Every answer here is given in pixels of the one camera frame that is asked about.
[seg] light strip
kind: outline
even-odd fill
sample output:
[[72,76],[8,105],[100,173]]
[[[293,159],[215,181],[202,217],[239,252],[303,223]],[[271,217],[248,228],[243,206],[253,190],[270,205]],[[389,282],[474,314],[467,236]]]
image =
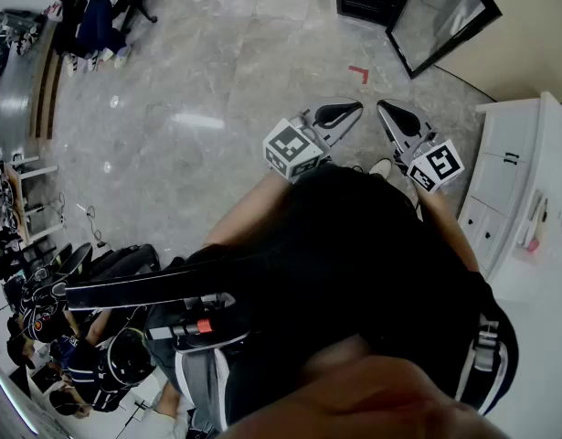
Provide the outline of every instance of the light strip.
[[23,411],[20,409],[20,407],[18,406],[18,404],[16,403],[15,397],[13,397],[13,395],[11,394],[10,390],[8,389],[8,387],[6,386],[6,383],[4,382],[3,378],[0,375],[0,388],[4,391],[6,397],[8,398],[8,400],[13,404],[13,406],[15,407],[16,412],[18,413],[18,415],[23,419],[23,421],[25,422],[25,424],[27,425],[28,429],[30,429],[34,434],[38,435],[38,431],[37,428],[29,421],[29,419],[25,416],[25,414],[23,413]]

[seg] sneaker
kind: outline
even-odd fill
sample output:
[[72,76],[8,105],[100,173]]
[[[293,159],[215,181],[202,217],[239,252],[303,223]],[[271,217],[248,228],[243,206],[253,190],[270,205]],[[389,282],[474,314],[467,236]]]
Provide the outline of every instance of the sneaker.
[[114,52],[112,52],[109,48],[104,49],[104,54],[101,56],[102,62],[107,62],[112,57],[114,57]]
[[98,50],[88,59],[88,71],[94,71],[98,67]]
[[115,69],[121,69],[124,65],[126,65],[126,60],[128,60],[128,56],[130,55],[132,49],[133,47],[129,45],[118,51],[116,54],[116,60],[114,61]]
[[78,58],[75,55],[66,56],[65,66],[68,69],[68,76],[71,78],[78,71]]
[[390,176],[390,171],[392,170],[392,161],[390,161],[387,157],[384,159],[380,159],[372,169],[370,169],[369,174],[378,174],[382,176],[383,179],[388,179]]

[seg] helmet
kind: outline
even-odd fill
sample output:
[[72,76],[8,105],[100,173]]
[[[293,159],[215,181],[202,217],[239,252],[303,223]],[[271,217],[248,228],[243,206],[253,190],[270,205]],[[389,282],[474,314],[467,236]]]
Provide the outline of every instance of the helmet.
[[114,337],[106,357],[112,376],[131,387],[145,380],[155,367],[144,333],[133,327],[124,328]]

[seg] cabinet door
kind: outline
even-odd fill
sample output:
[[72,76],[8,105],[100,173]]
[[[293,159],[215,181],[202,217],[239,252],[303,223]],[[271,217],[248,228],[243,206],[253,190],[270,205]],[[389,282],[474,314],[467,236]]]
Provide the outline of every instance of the cabinet door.
[[473,171],[470,194],[505,216],[522,193],[527,164],[481,154]]
[[535,147],[539,108],[536,104],[486,113],[481,151],[530,161]]
[[487,208],[483,213],[482,224],[472,245],[475,258],[483,268],[490,269],[493,257],[504,237],[506,222],[507,217],[493,209]]
[[473,244],[486,208],[487,207],[481,201],[470,196],[468,196],[463,203],[458,222],[470,244]]

